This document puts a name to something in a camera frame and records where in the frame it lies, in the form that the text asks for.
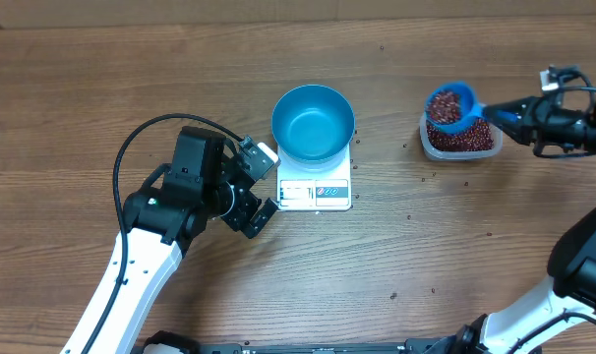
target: wooden surface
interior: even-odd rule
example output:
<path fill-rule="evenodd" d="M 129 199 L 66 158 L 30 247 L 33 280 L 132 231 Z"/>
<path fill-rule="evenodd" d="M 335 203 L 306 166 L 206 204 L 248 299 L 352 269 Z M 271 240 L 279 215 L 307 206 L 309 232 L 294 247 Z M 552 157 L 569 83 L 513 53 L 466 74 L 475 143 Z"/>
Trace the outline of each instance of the wooden surface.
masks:
<path fill-rule="evenodd" d="M 596 83 L 596 16 L 1 30 L 0 353 L 57 352 L 71 335 L 110 257 L 111 167 L 134 128 L 182 111 L 273 145 L 275 102 L 306 83 L 355 109 L 354 208 L 278 213 L 254 240 L 211 222 L 141 338 L 398 341 L 506 307 L 596 206 L 596 157 L 538 159 L 504 137 L 493 158 L 430 162 L 418 120 L 441 83 L 506 101 L 537 94 L 550 63 Z M 124 197 L 170 161 L 184 123 L 132 143 Z M 256 187 L 273 196 L 275 179 Z M 596 353 L 596 328 L 545 349 Z"/>
<path fill-rule="evenodd" d="M 0 0 L 0 28 L 596 15 L 596 0 Z"/>

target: wooden table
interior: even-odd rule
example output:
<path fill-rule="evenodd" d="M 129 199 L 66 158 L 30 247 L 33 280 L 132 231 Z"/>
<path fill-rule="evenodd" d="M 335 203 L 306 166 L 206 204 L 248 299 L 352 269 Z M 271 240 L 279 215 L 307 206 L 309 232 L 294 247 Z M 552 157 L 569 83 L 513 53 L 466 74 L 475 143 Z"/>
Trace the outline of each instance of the wooden table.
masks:
<path fill-rule="evenodd" d="M 273 145 L 275 102 L 306 83 L 355 109 L 354 208 L 278 213 L 254 240 L 211 222 L 140 339 L 400 341 L 506 307 L 596 206 L 596 157 L 540 159 L 504 137 L 493 158 L 430 162 L 418 120 L 441 83 L 506 101 L 538 94 L 550 63 L 596 83 L 596 16 L 0 31 L 0 353 L 57 352 L 71 335 L 112 250 L 111 167 L 134 128 L 189 112 Z M 131 145 L 124 198 L 185 123 Z M 274 196 L 275 178 L 256 190 Z M 596 353 L 595 327 L 545 346 L 576 348 Z"/>

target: digital scale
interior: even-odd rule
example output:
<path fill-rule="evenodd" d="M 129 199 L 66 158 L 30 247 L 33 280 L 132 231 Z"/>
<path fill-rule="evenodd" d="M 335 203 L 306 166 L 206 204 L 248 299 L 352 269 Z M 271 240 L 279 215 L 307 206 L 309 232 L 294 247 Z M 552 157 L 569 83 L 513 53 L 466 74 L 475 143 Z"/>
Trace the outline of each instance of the digital scale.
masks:
<path fill-rule="evenodd" d="M 276 194 L 280 210 L 349 210 L 350 147 L 346 146 L 331 160 L 304 163 L 278 148 L 280 165 Z"/>

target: blue cup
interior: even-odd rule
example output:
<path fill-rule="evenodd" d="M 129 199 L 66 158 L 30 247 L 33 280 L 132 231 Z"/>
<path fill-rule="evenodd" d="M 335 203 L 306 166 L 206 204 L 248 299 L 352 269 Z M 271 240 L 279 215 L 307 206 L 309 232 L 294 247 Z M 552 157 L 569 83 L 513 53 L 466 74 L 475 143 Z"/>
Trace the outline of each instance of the blue cup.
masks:
<path fill-rule="evenodd" d="M 305 85 L 286 93 L 271 113 L 271 132 L 287 155 L 305 163 L 332 159 L 348 146 L 355 114 L 341 93 Z"/>
<path fill-rule="evenodd" d="M 452 91 L 459 96 L 459 109 L 462 118 L 457 122 L 444 124 L 434 122 L 429 116 L 429 113 L 426 113 L 427 121 L 432 123 L 440 131 L 448 134 L 462 133 L 472 127 L 478 118 L 484 119 L 482 113 L 483 106 L 477 101 L 475 91 L 472 87 L 463 82 L 445 84 L 436 89 L 434 93 L 427 98 L 427 102 L 425 102 L 425 112 L 427 112 L 429 103 L 434 99 L 434 96 L 442 91 Z"/>

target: clear container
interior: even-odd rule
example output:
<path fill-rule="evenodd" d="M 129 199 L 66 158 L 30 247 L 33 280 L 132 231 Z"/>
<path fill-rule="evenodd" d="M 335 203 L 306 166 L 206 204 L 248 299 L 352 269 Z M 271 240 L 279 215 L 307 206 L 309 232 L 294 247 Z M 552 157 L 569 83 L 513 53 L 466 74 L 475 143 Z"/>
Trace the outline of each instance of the clear container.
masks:
<path fill-rule="evenodd" d="M 504 133 L 502 130 L 492 124 L 490 127 L 491 136 L 493 137 L 493 148 L 489 150 L 463 152 L 440 151 L 429 143 L 429 137 L 427 136 L 427 117 L 423 113 L 423 116 L 420 118 L 420 140 L 423 143 L 423 149 L 427 158 L 434 161 L 468 161 L 485 158 L 496 155 L 502 149 L 502 144 L 504 143 Z"/>

